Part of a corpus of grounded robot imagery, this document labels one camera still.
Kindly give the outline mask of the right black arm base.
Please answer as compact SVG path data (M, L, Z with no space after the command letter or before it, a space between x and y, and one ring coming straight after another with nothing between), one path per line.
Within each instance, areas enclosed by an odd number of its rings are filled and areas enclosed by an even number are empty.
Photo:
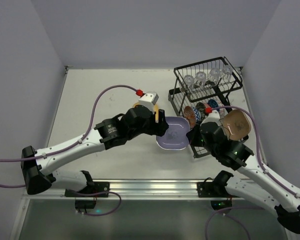
M223 198L223 200L211 200L211 207L217 211L233 206L233 195L226 191L228 181L234 175L222 170L215 178L208 177L196 183L196 191L199 198Z

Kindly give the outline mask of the brown square panda plate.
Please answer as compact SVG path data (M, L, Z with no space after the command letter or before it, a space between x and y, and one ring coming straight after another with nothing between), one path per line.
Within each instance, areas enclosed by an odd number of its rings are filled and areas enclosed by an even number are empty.
M241 110L230 111L222 121L222 127L230 140L241 141L251 131L251 124L246 114Z

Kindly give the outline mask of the yellow square panda plate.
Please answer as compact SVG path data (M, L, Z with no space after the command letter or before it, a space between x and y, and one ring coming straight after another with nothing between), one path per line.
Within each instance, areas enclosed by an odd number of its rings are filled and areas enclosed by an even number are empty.
M135 108L136 106L139 106L140 104L138 102L136 102L132 107ZM159 107L157 104L154 105L154 112L155 112L155 121L158 122L159 121Z

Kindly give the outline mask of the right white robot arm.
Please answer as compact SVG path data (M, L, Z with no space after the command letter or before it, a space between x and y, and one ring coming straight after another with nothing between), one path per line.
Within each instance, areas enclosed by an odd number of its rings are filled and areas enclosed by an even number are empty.
M287 230L300 234L300 188L260 162L244 143L228 139L216 122L197 125L186 137L191 145L204 147L223 166L254 182L250 184L222 170L213 179L210 190L250 201L274 214Z

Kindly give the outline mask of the purple square panda plate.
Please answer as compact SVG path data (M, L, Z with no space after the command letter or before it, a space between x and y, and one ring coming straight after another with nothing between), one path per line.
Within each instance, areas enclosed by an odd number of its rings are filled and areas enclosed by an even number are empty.
M163 136L156 136L157 145L168 151L180 151L189 145L187 133L191 130L189 122L180 116L165 118L168 129Z

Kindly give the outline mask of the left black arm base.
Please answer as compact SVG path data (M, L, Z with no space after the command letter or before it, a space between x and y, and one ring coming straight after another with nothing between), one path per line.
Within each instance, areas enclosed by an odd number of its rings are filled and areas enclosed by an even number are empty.
M88 211L93 210L97 205L98 198L107 198L109 196L108 190L110 189L110 183L108 181L94 181L93 184L86 186L79 192L74 190L66 189L64 196L67 198L85 198L84 200L75 200L74 207L77 211L88 213ZM96 193L106 192L97 196L89 196L93 198L92 200L86 200L87 196Z

